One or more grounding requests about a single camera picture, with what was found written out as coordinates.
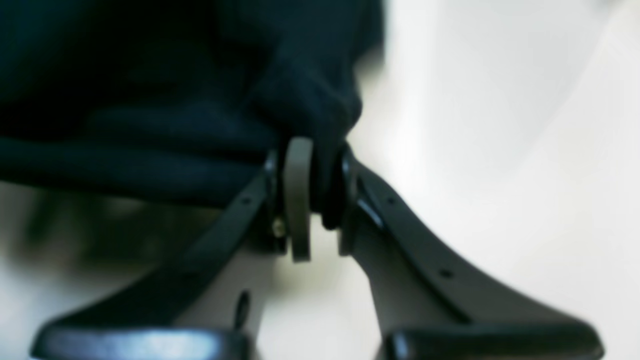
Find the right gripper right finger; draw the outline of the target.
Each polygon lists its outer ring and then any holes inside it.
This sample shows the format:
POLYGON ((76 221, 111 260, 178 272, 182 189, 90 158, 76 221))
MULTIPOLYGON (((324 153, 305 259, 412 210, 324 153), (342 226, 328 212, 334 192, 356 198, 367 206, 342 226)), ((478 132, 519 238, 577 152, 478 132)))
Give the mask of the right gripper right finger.
POLYGON ((378 360, 599 360, 589 323, 478 269, 448 247, 345 146, 339 253, 365 272, 378 360))

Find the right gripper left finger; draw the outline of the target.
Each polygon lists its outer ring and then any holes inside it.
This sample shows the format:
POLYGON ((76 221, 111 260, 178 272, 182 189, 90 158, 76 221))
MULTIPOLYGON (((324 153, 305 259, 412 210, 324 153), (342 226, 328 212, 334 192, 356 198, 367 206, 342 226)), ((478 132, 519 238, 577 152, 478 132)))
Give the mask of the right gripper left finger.
POLYGON ((148 275, 43 325, 32 360, 251 360, 279 256, 308 262, 313 141, 294 137, 195 241, 148 275))

